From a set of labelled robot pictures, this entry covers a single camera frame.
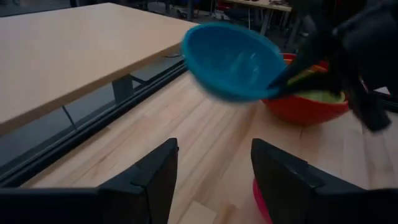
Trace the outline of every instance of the red bowl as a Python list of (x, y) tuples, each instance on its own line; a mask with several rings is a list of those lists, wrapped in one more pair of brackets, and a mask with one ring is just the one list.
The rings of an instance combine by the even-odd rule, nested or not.
[(257, 206), (259, 207), (262, 217), (266, 220), (267, 224), (272, 224), (272, 220), (271, 217), (269, 216), (266, 202), (264, 201), (261, 195), (261, 191), (259, 189), (259, 186), (257, 185), (256, 179), (253, 180), (253, 196)]
[[(294, 58), (294, 54), (284, 54), (287, 64)], [(320, 62), (318, 65), (314, 65), (311, 70), (327, 71), (328, 64)], [(342, 102), (328, 103), (307, 99), (298, 95), (290, 95), (276, 100), (262, 100), (262, 102), (279, 118), (301, 125), (326, 122), (343, 115), (349, 110), (346, 99)]]

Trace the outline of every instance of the background table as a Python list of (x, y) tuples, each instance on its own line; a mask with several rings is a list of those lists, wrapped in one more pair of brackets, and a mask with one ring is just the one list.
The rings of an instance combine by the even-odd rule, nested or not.
[[(287, 17), (289, 16), (289, 12), (292, 10), (292, 8), (289, 6), (281, 6), (281, 5), (272, 4), (269, 2), (269, 0), (258, 0), (258, 1), (225, 0), (225, 1), (244, 4), (247, 6), (257, 7), (257, 8), (261, 8), (261, 9), (270, 9), (270, 10), (266, 11), (266, 15), (264, 16), (264, 19), (262, 21), (261, 30), (260, 30), (261, 35), (265, 35), (267, 32), (268, 24), (271, 19), (272, 10), (279, 10), (279, 11), (284, 12), (285, 13), (285, 16), (284, 16), (285, 21), (287, 20)], [(293, 25), (292, 31), (289, 35), (289, 39), (287, 41), (287, 47), (289, 47), (289, 48), (292, 46), (294, 38), (296, 36), (296, 33), (299, 30), (300, 21), (301, 21), (300, 18), (296, 18), (296, 21)]]
[(178, 51), (195, 25), (111, 3), (0, 18), (0, 134)]

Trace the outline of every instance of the black metal frame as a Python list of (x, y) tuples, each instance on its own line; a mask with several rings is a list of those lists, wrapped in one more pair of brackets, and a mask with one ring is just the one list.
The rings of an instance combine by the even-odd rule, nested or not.
[(0, 187), (18, 187), (22, 185), (186, 71), (187, 68), (183, 60), (179, 61), (152, 77), (148, 85), (141, 85), (140, 89), (135, 90), (134, 94), (129, 98), (120, 101), (106, 113), (79, 127), (67, 138), (56, 142), (48, 148), (37, 151), (35, 154), (29, 153), (28, 157), (23, 158), (23, 161), (18, 158), (19, 163), (16, 164), (14, 162), (14, 167), (9, 167), (9, 170), (0, 175)]
[(398, 189), (362, 189), (261, 139), (251, 160), (274, 224), (397, 223)]
[(167, 223), (177, 164), (172, 138), (98, 187), (0, 189), (0, 223)]

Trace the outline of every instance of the black cable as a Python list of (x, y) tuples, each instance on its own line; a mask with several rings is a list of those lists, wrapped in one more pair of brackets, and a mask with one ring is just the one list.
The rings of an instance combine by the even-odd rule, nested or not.
[(63, 112), (65, 112), (65, 114), (67, 114), (67, 117), (68, 117), (68, 119), (69, 119), (69, 122), (72, 124), (73, 128), (74, 128), (75, 130), (77, 130), (76, 124), (75, 124), (75, 122), (73, 122), (73, 119), (72, 119), (72, 117), (70, 116), (70, 114), (69, 114), (69, 112), (67, 111), (67, 109), (65, 108), (65, 106), (62, 106), (62, 109), (63, 109)]

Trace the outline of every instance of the butcher block countertop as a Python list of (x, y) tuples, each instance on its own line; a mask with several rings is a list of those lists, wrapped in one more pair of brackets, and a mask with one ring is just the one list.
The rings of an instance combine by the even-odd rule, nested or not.
[(261, 138), (365, 189), (397, 187), (398, 117), (377, 135), (353, 114), (302, 127), (258, 101), (222, 103), (189, 72), (25, 183), (93, 187), (131, 166), (167, 138), (180, 147), (171, 224), (264, 223), (252, 196), (251, 141)]

